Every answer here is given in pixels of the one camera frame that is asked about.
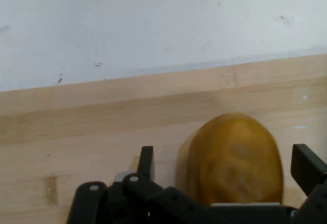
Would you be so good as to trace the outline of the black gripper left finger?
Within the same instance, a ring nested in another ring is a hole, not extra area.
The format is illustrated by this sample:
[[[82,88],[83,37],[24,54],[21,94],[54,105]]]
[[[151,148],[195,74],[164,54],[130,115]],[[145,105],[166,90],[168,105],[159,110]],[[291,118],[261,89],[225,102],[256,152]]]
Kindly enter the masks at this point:
[[[91,181],[75,192],[67,223],[227,223],[174,187],[154,181],[152,146],[141,149],[136,171],[111,186]]]

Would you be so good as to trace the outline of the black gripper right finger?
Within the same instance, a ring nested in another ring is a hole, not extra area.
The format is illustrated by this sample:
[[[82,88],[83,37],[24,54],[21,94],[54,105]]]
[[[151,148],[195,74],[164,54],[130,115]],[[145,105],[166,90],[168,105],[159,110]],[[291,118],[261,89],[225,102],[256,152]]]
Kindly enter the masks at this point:
[[[292,223],[326,223],[326,163],[307,145],[292,148],[291,176],[307,196]]]

